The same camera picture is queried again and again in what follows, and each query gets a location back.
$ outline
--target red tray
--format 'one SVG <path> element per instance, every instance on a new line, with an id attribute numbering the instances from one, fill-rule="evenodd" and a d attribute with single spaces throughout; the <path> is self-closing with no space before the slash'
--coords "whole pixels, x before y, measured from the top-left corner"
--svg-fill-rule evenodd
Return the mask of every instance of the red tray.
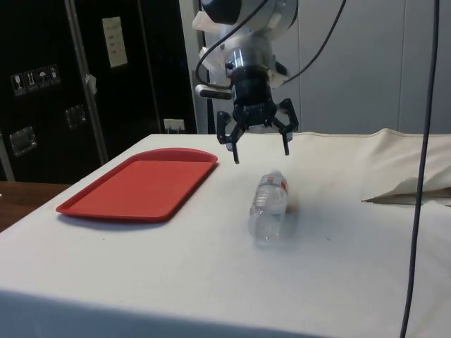
<path id="1" fill-rule="evenodd" d="M 130 157 L 56 211 L 65 215 L 161 222 L 171 218 L 214 170 L 218 158 L 195 149 Z"/>

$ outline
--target white cloth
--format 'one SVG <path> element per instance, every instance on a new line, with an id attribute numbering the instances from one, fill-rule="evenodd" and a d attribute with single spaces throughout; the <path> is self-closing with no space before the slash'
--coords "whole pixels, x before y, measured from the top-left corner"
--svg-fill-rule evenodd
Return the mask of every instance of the white cloth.
<path id="1" fill-rule="evenodd" d="M 371 142 L 362 149 L 367 161 L 363 200 L 390 203 L 400 201 L 406 204 L 414 202 L 422 141 L 423 138 L 419 135 L 401 134 L 392 130 L 383 130 L 372 136 Z M 434 135 L 428 146 L 424 191 L 436 192 L 450 187 L 451 137 Z M 411 198 L 388 198 L 396 195 L 411 195 Z M 438 200 L 449 202 L 449 199 Z"/>
<path id="2" fill-rule="evenodd" d="M 240 165 L 210 135 L 154 135 L 0 234 L 5 337 L 397 337 L 413 208 L 362 203 L 372 137 L 246 134 Z M 417 138 L 409 138 L 412 147 Z M 219 166 L 161 226 L 67 218 L 60 203 L 129 156 L 162 147 L 210 151 Z M 381 151 L 380 160 L 396 156 Z M 283 248 L 247 231 L 262 175 L 288 179 Z M 451 332 L 451 209 L 423 208 L 410 337 Z"/>

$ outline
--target white paper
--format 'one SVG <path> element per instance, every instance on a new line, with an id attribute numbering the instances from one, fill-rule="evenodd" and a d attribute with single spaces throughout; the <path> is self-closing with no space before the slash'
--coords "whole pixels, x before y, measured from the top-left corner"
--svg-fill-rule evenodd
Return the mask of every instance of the white paper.
<path id="1" fill-rule="evenodd" d="M 112 68 L 120 65 L 126 65 L 127 52 L 125 51 L 124 37 L 122 35 L 121 17 L 102 19 L 104 34 L 110 66 Z"/>

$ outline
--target water bottle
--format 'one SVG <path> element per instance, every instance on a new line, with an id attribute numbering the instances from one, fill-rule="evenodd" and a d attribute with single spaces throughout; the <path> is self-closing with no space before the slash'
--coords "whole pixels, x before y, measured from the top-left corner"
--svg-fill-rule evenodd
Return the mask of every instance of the water bottle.
<path id="1" fill-rule="evenodd" d="M 261 178 L 250 210 L 249 231 L 257 244 L 278 242 L 283 236 L 283 221 L 288 204 L 288 185 L 274 170 Z"/>

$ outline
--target electrical outlet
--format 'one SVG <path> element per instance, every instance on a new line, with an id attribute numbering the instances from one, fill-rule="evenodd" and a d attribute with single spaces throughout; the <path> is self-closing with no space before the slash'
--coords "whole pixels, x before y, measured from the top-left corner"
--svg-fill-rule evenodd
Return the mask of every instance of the electrical outlet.
<path id="1" fill-rule="evenodd" d="M 167 133 L 179 133 L 185 131 L 185 121 L 184 120 L 175 120 L 172 118 L 164 119 L 164 129 Z"/>

